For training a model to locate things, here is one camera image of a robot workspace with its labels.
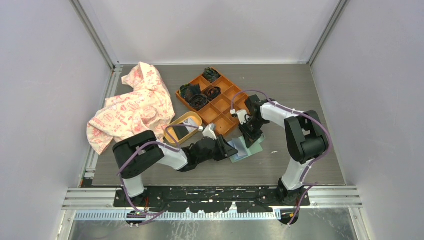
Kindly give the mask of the green card holder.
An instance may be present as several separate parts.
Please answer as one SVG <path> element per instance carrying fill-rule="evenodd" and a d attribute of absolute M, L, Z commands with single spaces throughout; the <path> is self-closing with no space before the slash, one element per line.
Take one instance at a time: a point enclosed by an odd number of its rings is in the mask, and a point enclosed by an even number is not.
<path fill-rule="evenodd" d="M 260 153 L 263 151 L 263 148 L 261 146 L 261 143 L 266 139 L 264 135 L 262 135 L 251 147 L 246 146 L 246 142 L 243 136 L 238 138 L 233 138 L 231 141 L 229 141 L 229 145 L 233 148 L 235 148 L 238 153 L 230 157 L 230 161 L 232 163 L 239 162 L 241 160 L 244 160 L 246 158 L 249 158 L 257 153 Z"/>

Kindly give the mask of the black credit card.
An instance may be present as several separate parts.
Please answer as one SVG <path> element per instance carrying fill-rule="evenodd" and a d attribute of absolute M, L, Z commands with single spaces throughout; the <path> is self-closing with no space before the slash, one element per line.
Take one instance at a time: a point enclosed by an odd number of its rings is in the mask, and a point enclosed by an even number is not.
<path fill-rule="evenodd" d="M 172 129 L 174 130 L 178 141 L 181 141 L 184 137 L 190 134 L 190 132 L 188 132 L 188 130 L 186 129 L 186 126 L 184 126 L 183 124 L 174 126 Z"/>

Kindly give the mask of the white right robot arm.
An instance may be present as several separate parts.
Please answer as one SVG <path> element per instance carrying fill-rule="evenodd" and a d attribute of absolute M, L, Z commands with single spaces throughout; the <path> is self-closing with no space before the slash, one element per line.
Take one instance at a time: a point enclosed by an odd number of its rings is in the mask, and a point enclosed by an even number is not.
<path fill-rule="evenodd" d="M 313 110 L 298 111 L 257 95 L 249 96 L 245 106 L 246 110 L 232 109 L 230 113 L 239 120 L 247 148 L 262 137 L 265 124 L 274 123 L 285 130 L 290 161 L 278 180 L 276 198 L 283 205 L 291 205 L 302 194 L 312 165 L 331 148 L 329 133 Z"/>

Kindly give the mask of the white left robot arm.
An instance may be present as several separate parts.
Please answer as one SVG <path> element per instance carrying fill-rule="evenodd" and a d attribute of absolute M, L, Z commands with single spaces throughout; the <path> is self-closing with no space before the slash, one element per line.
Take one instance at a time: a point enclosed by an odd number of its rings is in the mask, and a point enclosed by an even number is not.
<path fill-rule="evenodd" d="M 204 129 L 202 135 L 198 142 L 182 148 L 157 141 L 151 130 L 115 144 L 112 151 L 126 200 L 135 207 L 145 202 L 142 174 L 155 164 L 171 167 L 178 172 L 189 172 L 201 163 L 209 160 L 219 162 L 239 152 L 212 129 Z"/>

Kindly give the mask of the white credit card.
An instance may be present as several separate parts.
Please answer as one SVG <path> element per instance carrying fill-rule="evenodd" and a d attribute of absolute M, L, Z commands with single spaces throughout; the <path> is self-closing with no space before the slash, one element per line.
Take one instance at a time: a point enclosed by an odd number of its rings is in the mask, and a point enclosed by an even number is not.
<path fill-rule="evenodd" d="M 186 126 L 186 129 L 189 133 L 199 130 L 199 125 L 197 124 L 195 119 L 191 117 L 185 119 L 182 123 Z"/>

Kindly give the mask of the orange compartment tray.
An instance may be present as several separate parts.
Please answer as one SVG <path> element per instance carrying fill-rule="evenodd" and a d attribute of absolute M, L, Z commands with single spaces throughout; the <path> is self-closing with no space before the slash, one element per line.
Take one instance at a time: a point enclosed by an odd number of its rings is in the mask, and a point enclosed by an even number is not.
<path fill-rule="evenodd" d="M 246 110 L 249 114 L 250 111 L 246 107 L 245 101 L 248 99 L 248 95 L 239 88 L 235 83 L 229 80 L 226 76 L 220 73 L 221 77 L 213 83 L 208 82 L 200 74 L 187 84 L 199 84 L 201 94 L 203 91 L 211 86 L 220 87 L 221 94 L 203 107 L 201 110 L 196 111 L 190 105 L 188 101 L 185 101 L 179 93 L 179 89 L 175 92 L 176 97 L 192 112 L 197 113 L 203 120 L 205 125 L 215 124 L 216 130 L 219 134 L 228 136 L 232 133 L 240 124 L 237 118 L 233 118 L 230 114 L 231 109 Z"/>

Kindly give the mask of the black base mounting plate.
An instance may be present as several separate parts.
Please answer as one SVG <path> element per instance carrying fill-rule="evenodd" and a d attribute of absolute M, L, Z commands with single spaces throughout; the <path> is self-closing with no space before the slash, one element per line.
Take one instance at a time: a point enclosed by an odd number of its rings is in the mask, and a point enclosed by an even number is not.
<path fill-rule="evenodd" d="M 131 202 L 119 188 L 113 206 L 134 204 L 139 209 L 170 213 L 226 213 L 235 206 L 237 213 L 268 213 L 273 207 L 296 207 L 298 202 L 298 198 L 280 199 L 275 186 L 148 186 Z"/>

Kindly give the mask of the coiled black belt small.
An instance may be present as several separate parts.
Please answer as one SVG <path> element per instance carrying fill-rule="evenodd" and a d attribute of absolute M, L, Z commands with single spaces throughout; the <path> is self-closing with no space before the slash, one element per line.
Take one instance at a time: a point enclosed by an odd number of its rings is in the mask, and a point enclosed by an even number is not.
<path fill-rule="evenodd" d="M 211 102 L 221 94 L 221 88 L 218 86 L 210 86 L 206 88 L 202 94 Z"/>

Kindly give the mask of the yellow oval dish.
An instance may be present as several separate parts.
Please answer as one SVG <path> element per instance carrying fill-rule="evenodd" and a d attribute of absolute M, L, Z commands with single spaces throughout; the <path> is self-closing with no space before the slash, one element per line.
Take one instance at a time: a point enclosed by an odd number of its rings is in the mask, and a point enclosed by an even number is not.
<path fill-rule="evenodd" d="M 189 111 L 173 121 L 164 131 L 164 138 L 172 145 L 179 147 L 183 142 L 194 136 L 202 127 L 201 117 Z"/>

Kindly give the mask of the dark folded fabric item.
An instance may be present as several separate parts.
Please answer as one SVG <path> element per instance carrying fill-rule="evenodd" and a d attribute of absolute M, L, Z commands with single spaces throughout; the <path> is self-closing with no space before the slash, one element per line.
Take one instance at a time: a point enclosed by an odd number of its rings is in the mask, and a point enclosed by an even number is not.
<path fill-rule="evenodd" d="M 182 85 L 179 89 L 180 96 L 186 101 L 189 102 L 195 95 L 200 95 L 202 93 L 199 84 L 185 84 Z"/>

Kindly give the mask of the pink patterned cloth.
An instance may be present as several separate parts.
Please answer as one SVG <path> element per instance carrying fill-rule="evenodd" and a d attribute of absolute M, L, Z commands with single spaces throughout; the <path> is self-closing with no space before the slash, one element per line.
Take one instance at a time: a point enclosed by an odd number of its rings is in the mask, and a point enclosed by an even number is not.
<path fill-rule="evenodd" d="M 153 65 L 139 62 L 121 82 L 133 90 L 106 98 L 104 107 L 87 123 L 87 140 L 98 155 L 113 141 L 148 130 L 163 141 L 165 128 L 175 117 L 170 92 Z"/>

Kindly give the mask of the aluminium frame rail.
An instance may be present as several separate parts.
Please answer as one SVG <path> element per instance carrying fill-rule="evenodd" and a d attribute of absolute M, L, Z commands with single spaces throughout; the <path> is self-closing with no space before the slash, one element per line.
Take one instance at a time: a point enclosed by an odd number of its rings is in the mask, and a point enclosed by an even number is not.
<path fill-rule="evenodd" d="M 132 211 L 128 207 L 114 207 L 114 188 L 101 190 L 70 188 L 66 194 L 62 210 L 74 211 L 75 220 L 83 221 L 129 221 Z M 304 198 L 311 203 L 304 209 L 351 209 L 358 211 L 363 207 L 358 191 L 350 186 L 314 187 Z M 167 211 L 160 215 L 159 221 L 233 221 L 233 220 L 274 220 L 281 219 L 285 210 L 294 210 L 290 206 L 273 206 L 271 211 L 253 212 L 237 210 L 233 202 L 227 211 L 207 213 L 204 210 L 194 212 L 193 207 L 185 207 L 182 212 Z"/>

